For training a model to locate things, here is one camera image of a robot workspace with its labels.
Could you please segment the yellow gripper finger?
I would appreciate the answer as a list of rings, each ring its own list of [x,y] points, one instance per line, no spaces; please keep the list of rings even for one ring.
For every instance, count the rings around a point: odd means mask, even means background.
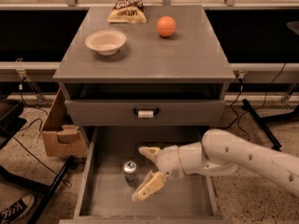
[[[142,156],[155,163],[161,149],[159,147],[140,147],[138,151]]]
[[[134,203],[144,201],[150,195],[160,190],[165,185],[166,181],[166,175],[161,171],[156,173],[149,171],[143,182],[132,194],[132,201]]]

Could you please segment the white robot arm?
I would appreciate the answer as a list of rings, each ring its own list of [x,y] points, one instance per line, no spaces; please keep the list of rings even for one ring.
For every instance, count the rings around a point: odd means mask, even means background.
[[[139,153],[152,161],[156,172],[148,172],[132,195],[134,202],[147,199],[166,182],[187,175],[230,175],[239,166],[299,196],[299,158],[253,144],[225,130],[211,129],[202,140],[183,146],[140,147]]]

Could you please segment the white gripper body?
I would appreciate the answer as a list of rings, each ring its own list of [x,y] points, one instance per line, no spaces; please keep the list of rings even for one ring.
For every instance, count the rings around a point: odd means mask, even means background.
[[[165,175],[167,180],[177,180],[184,177],[178,154],[178,146],[161,149],[156,156],[155,165]]]

